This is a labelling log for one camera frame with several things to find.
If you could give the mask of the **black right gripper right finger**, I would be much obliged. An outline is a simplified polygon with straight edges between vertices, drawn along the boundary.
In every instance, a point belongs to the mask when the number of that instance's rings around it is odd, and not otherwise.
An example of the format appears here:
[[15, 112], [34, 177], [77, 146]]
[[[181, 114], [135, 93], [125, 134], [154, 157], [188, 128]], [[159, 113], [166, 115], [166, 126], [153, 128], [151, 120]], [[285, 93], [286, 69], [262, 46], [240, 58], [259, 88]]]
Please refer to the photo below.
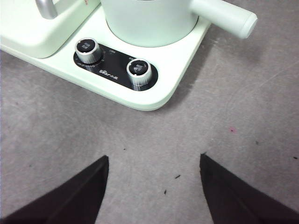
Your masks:
[[202, 188], [215, 224], [297, 224], [299, 214], [255, 189], [206, 154], [199, 161]]

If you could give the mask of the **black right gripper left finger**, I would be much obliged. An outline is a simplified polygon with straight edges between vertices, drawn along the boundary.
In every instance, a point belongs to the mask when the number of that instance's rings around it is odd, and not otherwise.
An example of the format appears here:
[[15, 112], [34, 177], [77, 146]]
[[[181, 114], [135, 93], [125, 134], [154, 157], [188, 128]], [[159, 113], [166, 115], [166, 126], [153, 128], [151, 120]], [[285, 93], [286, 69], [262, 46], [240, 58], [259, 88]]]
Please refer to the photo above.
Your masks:
[[104, 199], [108, 156], [80, 171], [65, 183], [13, 212], [2, 224], [93, 224]]

